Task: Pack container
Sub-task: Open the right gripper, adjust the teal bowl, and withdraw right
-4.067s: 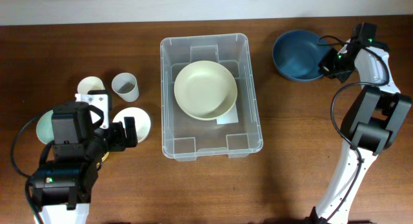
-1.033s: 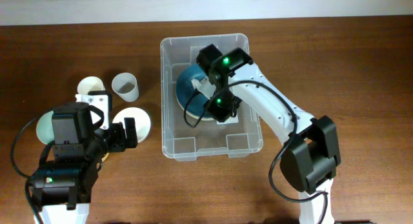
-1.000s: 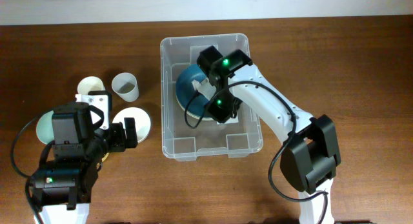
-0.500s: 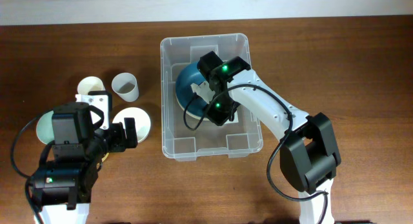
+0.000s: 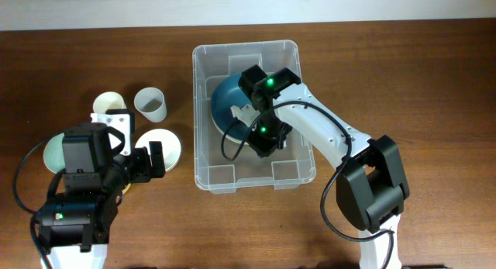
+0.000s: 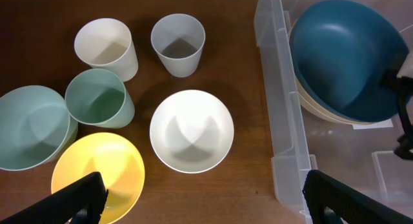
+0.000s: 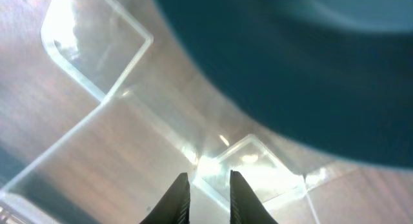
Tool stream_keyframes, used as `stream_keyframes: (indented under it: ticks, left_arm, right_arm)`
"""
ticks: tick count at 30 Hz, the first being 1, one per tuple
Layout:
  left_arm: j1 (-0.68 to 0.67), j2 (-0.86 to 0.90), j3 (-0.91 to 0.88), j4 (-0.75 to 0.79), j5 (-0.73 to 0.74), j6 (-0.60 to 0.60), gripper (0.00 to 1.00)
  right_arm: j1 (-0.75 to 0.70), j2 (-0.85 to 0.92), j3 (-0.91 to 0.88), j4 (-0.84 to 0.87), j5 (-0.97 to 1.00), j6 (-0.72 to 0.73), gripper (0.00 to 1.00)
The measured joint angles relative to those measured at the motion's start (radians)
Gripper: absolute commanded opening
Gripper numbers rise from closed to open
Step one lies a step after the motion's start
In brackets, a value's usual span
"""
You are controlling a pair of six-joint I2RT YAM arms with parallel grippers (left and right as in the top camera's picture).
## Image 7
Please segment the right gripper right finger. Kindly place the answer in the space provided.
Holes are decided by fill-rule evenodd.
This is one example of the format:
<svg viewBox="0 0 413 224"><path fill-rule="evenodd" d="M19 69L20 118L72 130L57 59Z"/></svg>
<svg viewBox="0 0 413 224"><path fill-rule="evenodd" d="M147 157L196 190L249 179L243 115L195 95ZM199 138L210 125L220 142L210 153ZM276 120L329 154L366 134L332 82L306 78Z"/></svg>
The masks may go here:
<svg viewBox="0 0 413 224"><path fill-rule="evenodd" d="M230 171L230 224L278 224L235 170Z"/></svg>

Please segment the dark blue large bowl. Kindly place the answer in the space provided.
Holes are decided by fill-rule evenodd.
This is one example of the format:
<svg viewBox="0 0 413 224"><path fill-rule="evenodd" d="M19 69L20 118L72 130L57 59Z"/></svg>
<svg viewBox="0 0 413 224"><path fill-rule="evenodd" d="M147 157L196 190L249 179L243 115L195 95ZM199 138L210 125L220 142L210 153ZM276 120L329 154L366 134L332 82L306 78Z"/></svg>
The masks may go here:
<svg viewBox="0 0 413 224"><path fill-rule="evenodd" d="M198 70L308 147L412 168L412 0L154 0Z"/></svg>

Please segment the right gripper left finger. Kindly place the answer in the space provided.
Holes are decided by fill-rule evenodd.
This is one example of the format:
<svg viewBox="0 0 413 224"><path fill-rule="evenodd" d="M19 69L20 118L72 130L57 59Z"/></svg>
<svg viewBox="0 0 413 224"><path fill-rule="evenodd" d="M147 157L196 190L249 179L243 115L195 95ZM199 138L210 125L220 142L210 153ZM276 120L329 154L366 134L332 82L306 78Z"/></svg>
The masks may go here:
<svg viewBox="0 0 413 224"><path fill-rule="evenodd" d="M140 224L189 224L190 183L186 172L180 173L152 211Z"/></svg>

